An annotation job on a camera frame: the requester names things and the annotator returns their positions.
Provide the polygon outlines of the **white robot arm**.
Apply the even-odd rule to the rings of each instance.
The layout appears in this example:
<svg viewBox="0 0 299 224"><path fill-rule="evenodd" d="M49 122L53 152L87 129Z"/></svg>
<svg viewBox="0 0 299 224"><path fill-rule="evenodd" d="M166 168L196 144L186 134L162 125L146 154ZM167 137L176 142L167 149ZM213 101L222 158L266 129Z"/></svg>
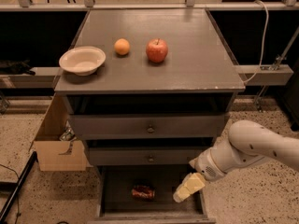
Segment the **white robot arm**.
<svg viewBox="0 0 299 224"><path fill-rule="evenodd" d="M269 159L299 171L299 140L250 120L237 121L231 125L226 139L189 162L195 173L185 176L173 199L181 203L201 190L207 181L219 180L234 169L259 165Z"/></svg>

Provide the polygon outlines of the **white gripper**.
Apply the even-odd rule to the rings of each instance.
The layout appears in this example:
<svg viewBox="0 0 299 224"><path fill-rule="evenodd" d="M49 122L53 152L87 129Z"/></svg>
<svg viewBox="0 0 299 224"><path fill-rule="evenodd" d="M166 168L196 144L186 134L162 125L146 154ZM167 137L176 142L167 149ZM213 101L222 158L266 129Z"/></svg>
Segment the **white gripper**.
<svg viewBox="0 0 299 224"><path fill-rule="evenodd" d="M173 194L173 199L177 203L183 202L195 192L201 190L206 185L206 180L212 182L225 177L225 173L213 161L209 149L202 152L197 158L190 160L189 165L197 173L186 175L177 187Z"/></svg>

